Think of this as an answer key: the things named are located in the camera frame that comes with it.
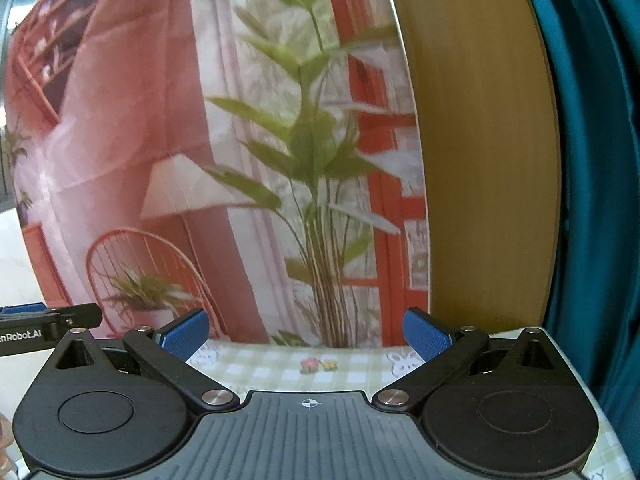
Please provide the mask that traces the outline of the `person hand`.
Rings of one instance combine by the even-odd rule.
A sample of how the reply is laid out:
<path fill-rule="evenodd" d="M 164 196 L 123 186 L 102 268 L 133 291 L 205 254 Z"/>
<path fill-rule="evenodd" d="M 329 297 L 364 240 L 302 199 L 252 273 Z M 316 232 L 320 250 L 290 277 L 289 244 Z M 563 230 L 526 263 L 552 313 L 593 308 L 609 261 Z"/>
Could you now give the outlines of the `person hand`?
<path fill-rule="evenodd" d="M 1 475 L 4 476 L 13 468 L 13 462 L 9 458 L 8 452 L 6 452 L 13 443 L 13 434 L 11 422 L 3 414 L 0 415 L 0 425 L 0 470 Z"/>

